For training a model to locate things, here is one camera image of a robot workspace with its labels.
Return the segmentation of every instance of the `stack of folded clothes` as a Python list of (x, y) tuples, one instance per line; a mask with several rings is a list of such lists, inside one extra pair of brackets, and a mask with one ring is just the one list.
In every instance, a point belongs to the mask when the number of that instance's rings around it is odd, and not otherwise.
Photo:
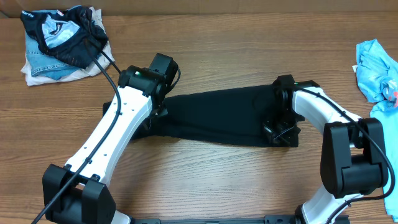
[(29, 86), (69, 82), (100, 73), (88, 56), (85, 39), (103, 68), (109, 61), (99, 49), (114, 61), (101, 10), (75, 6), (66, 11), (23, 11), (21, 21), (26, 31), (26, 63), (21, 72)]

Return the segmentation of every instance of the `black fabric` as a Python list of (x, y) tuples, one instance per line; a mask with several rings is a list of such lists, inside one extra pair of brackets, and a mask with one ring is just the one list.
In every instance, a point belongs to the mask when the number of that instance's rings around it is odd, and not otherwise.
[[(79, 30), (64, 43), (49, 48), (45, 42), (42, 24), (48, 15), (56, 21), (73, 21), (80, 26)], [(56, 14), (49, 12), (28, 12), (21, 13), (21, 21), (24, 24), (27, 35), (39, 44), (39, 50), (46, 55), (53, 56), (58, 60), (79, 68), (86, 68), (92, 59), (88, 56), (83, 40), (89, 39), (99, 49), (103, 49), (108, 41), (105, 31), (91, 22), (92, 11), (87, 7), (74, 7), (67, 11)], [(90, 52), (98, 55), (100, 51), (89, 44)]]
[[(168, 115), (141, 126), (133, 139), (171, 136), (241, 146), (282, 146), (267, 142), (262, 122), (275, 115), (272, 85), (180, 95), (164, 100)], [(290, 139), (297, 147), (298, 133)]]

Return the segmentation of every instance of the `black garment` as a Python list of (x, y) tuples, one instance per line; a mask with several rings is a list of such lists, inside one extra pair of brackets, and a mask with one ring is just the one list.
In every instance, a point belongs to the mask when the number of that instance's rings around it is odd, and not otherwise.
[(263, 122), (277, 113), (272, 85), (180, 95), (164, 100), (168, 115), (141, 126), (133, 139), (171, 136), (241, 146), (290, 146), (299, 144), (299, 128), (292, 128), (289, 144), (269, 143)]
[[(92, 11), (87, 7), (74, 7), (70, 10), (51, 14), (49, 12), (28, 12), (21, 13), (21, 21), (24, 24), (27, 35), (37, 41), (39, 50), (43, 54), (53, 56), (60, 61), (79, 68), (86, 68), (92, 59), (88, 56), (83, 40), (88, 39), (100, 49), (103, 49), (108, 41), (104, 30), (91, 22)], [(56, 35), (62, 29), (62, 21), (72, 21), (79, 26), (68, 40), (62, 44), (50, 48), (46, 44), (43, 33), (43, 24), (49, 20), (57, 22), (57, 29), (50, 32)], [(90, 52), (98, 55), (100, 52), (96, 47), (90, 46)]]

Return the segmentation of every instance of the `folded black cloth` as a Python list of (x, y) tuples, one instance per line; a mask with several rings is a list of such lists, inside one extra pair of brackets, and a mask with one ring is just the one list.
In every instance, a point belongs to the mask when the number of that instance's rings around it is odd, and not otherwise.
[[(39, 50), (46, 55), (79, 68), (86, 68), (92, 59), (83, 41), (88, 39), (99, 49), (108, 41), (105, 31), (92, 23), (92, 11), (87, 7), (77, 6), (56, 14), (49, 12), (21, 13), (21, 21), (26, 33), (39, 44)], [(92, 55), (100, 51), (89, 44)]]
[(264, 134), (263, 124), (277, 116), (279, 104), (272, 85), (174, 96), (164, 100), (168, 114), (140, 126), (132, 138), (156, 135), (240, 146), (297, 147), (300, 129), (296, 125), (289, 131), (289, 142), (270, 143)]

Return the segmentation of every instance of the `crumpled blue cloth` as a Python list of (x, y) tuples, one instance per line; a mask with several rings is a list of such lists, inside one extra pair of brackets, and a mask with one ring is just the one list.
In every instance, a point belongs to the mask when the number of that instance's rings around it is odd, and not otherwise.
[[(373, 106), (370, 117), (377, 118), (383, 126), (386, 155), (390, 160), (398, 182), (398, 63), (384, 51), (379, 42), (365, 41), (356, 46), (356, 78), (359, 89)], [(389, 178), (383, 188), (387, 192), (391, 184)], [(398, 190), (384, 199), (388, 215), (398, 222)]]

